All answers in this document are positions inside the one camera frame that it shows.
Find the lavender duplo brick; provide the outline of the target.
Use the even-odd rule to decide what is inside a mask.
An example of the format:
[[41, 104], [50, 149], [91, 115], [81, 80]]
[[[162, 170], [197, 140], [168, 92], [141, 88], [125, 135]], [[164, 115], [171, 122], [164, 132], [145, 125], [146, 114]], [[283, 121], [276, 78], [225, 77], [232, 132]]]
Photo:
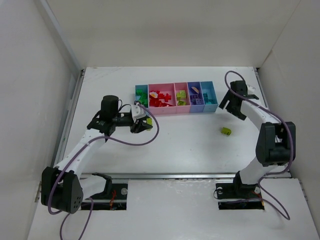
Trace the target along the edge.
[[203, 100], [200, 99], [200, 98], [199, 99], [195, 99], [194, 102], [195, 102], [196, 105], [203, 105], [204, 104]]

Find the lime square duplo brick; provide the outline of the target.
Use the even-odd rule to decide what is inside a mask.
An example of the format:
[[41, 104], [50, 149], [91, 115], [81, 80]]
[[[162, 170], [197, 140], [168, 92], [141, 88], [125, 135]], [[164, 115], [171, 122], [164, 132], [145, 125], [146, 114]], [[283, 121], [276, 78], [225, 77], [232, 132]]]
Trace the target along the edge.
[[178, 106], [186, 106], [187, 103], [186, 103], [185, 101], [183, 101], [183, 100], [179, 100], [179, 101], [177, 102], [177, 105], [178, 105]]

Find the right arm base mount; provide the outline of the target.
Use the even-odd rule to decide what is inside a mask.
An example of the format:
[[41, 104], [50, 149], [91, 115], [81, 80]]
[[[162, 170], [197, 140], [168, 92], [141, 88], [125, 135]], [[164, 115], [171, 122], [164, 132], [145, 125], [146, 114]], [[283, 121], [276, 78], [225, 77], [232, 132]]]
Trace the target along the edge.
[[231, 182], [218, 182], [215, 187], [214, 193], [219, 210], [265, 209], [257, 184], [236, 186]]

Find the purple flower duplo brick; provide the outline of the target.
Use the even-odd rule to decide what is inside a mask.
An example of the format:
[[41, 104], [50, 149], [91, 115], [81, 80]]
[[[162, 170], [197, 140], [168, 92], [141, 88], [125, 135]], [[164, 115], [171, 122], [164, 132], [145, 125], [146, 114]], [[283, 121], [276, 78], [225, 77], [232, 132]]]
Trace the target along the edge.
[[190, 95], [190, 99], [191, 99], [191, 101], [199, 99], [199, 95], [198, 94], [192, 94], [192, 95]]

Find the lime green duplo stack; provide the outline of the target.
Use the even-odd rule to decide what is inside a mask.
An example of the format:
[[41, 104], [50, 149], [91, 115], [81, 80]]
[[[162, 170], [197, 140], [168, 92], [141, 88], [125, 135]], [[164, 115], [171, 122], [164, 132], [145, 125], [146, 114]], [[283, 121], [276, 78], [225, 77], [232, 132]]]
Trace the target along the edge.
[[149, 125], [149, 128], [152, 129], [153, 128], [153, 119], [150, 117], [146, 118], [146, 123]]

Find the teal frog duplo brick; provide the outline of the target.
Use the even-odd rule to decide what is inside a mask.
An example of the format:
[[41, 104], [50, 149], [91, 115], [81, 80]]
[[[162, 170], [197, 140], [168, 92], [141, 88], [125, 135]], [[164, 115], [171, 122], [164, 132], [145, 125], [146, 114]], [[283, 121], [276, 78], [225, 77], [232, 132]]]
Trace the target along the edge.
[[203, 95], [203, 101], [206, 105], [213, 105], [215, 103], [210, 93], [204, 92], [202, 95]]

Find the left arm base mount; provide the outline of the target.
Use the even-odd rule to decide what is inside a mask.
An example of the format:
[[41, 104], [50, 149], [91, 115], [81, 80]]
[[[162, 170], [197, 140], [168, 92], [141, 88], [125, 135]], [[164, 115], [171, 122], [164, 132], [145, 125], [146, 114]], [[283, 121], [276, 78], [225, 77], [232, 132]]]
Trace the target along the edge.
[[111, 176], [93, 173], [80, 180], [83, 192], [81, 210], [122, 211], [127, 209], [128, 183], [113, 182]]

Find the red flower duplo brick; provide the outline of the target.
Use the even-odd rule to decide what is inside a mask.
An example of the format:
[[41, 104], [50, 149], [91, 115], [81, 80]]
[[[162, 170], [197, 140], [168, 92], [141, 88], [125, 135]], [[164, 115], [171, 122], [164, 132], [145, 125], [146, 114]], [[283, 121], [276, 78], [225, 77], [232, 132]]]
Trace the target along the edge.
[[150, 91], [149, 97], [152, 99], [157, 99], [159, 97], [159, 93], [157, 91]]

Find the red duplo roof brick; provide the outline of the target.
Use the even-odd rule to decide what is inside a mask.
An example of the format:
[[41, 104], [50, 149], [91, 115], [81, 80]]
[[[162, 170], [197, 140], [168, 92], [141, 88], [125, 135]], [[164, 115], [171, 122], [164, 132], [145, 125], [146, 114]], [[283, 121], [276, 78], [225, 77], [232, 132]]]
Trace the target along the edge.
[[158, 98], [150, 98], [149, 96], [149, 106], [150, 107], [173, 107], [172, 104], [170, 104], [170, 101], [172, 100], [172, 96], [168, 93], [162, 93], [160, 91], [156, 91], [158, 92]]

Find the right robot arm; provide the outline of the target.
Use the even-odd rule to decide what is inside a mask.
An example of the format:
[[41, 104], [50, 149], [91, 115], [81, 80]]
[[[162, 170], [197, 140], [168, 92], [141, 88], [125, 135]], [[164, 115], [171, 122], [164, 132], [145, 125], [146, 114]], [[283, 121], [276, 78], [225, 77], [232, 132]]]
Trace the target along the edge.
[[259, 180], [278, 166], [295, 159], [296, 126], [281, 122], [270, 110], [260, 105], [255, 94], [250, 94], [243, 80], [232, 81], [219, 108], [240, 120], [249, 119], [258, 129], [254, 159], [238, 171], [231, 183], [216, 184], [217, 198], [249, 199], [258, 195]]

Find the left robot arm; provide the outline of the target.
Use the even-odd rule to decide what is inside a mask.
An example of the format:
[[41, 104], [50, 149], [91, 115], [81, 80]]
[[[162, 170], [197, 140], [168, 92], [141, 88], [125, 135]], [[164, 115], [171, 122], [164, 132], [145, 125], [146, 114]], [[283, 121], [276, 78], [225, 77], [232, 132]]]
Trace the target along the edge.
[[112, 137], [117, 128], [128, 127], [132, 134], [138, 134], [153, 128], [149, 120], [159, 125], [155, 116], [140, 102], [131, 104], [128, 112], [122, 111], [119, 102], [117, 96], [105, 95], [100, 110], [93, 116], [73, 150], [58, 164], [43, 170], [41, 203], [51, 215], [61, 212], [74, 214], [83, 200], [112, 192], [111, 176], [98, 172], [85, 179], [81, 176], [92, 157], [107, 141], [129, 145], [129, 142]]

